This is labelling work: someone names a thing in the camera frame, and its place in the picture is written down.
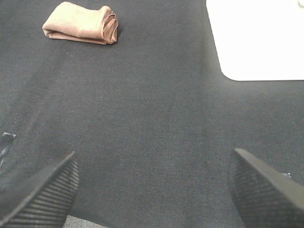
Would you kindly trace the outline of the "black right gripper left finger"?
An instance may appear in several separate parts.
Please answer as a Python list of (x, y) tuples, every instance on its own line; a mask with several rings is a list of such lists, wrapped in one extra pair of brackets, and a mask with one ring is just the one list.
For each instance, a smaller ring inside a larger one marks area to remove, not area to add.
[(0, 196), (0, 226), (63, 227), (78, 186), (75, 152), (67, 152)]

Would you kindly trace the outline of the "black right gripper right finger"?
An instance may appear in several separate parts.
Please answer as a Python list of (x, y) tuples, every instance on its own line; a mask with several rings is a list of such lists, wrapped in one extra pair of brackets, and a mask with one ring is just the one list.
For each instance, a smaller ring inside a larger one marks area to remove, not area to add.
[(244, 149), (231, 152), (228, 187), (245, 227), (304, 226), (304, 187)]

